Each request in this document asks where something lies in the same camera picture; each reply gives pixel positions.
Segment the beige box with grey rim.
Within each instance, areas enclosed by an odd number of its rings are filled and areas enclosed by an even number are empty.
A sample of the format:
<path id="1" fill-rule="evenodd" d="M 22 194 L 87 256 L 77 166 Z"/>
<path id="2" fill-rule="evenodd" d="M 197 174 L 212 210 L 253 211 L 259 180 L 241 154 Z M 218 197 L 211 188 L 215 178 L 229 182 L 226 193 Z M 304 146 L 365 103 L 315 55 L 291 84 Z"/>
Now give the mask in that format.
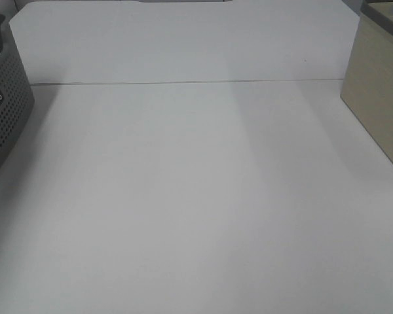
<path id="1" fill-rule="evenodd" d="M 393 164 L 393 1 L 364 1 L 341 99 Z"/>

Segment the grey perforated plastic basket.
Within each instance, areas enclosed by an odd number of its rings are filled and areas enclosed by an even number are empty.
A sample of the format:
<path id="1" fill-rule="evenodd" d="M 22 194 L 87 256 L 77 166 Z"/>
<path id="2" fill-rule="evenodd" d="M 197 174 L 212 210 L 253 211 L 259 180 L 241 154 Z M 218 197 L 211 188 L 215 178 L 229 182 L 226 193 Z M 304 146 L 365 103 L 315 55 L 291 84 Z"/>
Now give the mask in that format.
<path id="1" fill-rule="evenodd" d="M 32 112 L 35 99 L 9 24 L 0 13 L 0 168 Z"/>

